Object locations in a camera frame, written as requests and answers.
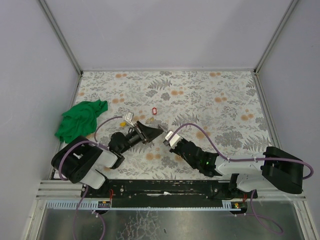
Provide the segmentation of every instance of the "reflective floor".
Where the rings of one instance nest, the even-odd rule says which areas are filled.
[[[109,211],[103,215],[104,240],[303,240],[302,230],[289,202],[255,202],[256,212],[273,218],[284,229],[278,236],[265,230],[252,216],[234,217],[225,211]],[[47,209],[38,240],[72,240],[74,210]],[[273,230],[277,227],[266,222]],[[100,218],[78,212],[78,240],[98,240]]]

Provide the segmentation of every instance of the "green cloth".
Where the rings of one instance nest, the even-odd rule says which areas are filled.
[[[69,144],[78,136],[87,136],[97,129],[97,117],[108,110],[107,101],[82,101],[62,114],[63,119],[55,136]]]

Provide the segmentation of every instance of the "floral tablecloth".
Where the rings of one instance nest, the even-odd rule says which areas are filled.
[[[98,125],[131,111],[135,121],[151,127],[160,124],[172,131],[184,123],[195,123],[228,155],[262,152],[271,144],[249,71],[85,72],[75,103],[97,99],[107,100],[109,107],[98,118]],[[97,134],[99,142],[107,145],[113,133],[128,132],[129,127],[121,127],[121,122],[106,123]],[[214,152],[197,128],[188,126],[179,134]],[[101,171],[110,179],[208,179],[170,153],[164,137],[134,146],[123,154],[119,168]],[[88,138],[94,141],[93,134]]]

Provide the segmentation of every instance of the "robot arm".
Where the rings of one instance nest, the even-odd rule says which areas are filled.
[[[203,151],[192,141],[173,132],[165,136],[164,144],[170,152],[181,156],[193,169],[208,177],[230,178],[231,184],[244,192],[277,188],[290,194],[302,193],[303,165],[285,161],[254,161],[255,158],[286,158],[299,160],[274,146],[254,155],[232,156],[232,159],[252,159],[252,161],[228,161],[218,153]]]
[[[125,159],[122,155],[124,152],[138,143],[150,143],[164,132],[160,127],[145,126],[139,121],[133,124],[132,118],[133,113],[128,112],[124,120],[131,126],[129,133],[113,133],[108,150],[100,148],[97,143],[89,141],[84,136],[78,136],[53,157],[51,165],[59,169],[63,157],[72,148],[65,158],[61,173],[73,184],[81,182],[99,189],[106,180],[101,168],[118,168]]]

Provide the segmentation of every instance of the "white wall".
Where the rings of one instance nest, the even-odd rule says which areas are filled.
[[[0,239],[18,240],[77,75],[37,1],[0,2]]]
[[[265,62],[260,80],[284,150],[313,165],[303,182],[320,231],[320,1],[302,0]]]
[[[47,0],[84,70],[253,69],[291,0]]]

